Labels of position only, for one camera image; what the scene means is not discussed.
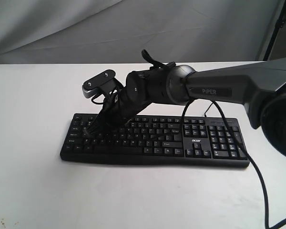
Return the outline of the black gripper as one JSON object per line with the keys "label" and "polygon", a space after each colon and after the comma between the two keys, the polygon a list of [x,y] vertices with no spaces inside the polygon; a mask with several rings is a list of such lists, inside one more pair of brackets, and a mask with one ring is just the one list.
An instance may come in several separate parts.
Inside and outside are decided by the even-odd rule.
{"label": "black gripper", "polygon": [[83,128],[87,138],[107,134],[115,127],[126,124],[135,115],[151,104],[147,92],[148,71],[132,71],[126,77],[126,85],[114,93],[109,102],[89,125]]}

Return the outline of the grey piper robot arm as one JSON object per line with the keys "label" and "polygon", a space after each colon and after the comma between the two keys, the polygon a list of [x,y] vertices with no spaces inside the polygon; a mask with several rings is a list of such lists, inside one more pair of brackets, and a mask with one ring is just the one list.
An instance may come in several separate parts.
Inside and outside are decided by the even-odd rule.
{"label": "grey piper robot arm", "polygon": [[113,70],[85,81],[86,98],[104,96],[102,109],[84,129],[87,136],[106,133],[130,121],[152,103],[186,105],[197,99],[242,104],[253,129],[286,157],[286,58],[198,72],[188,65],[142,57],[148,70],[133,71],[122,85]]}

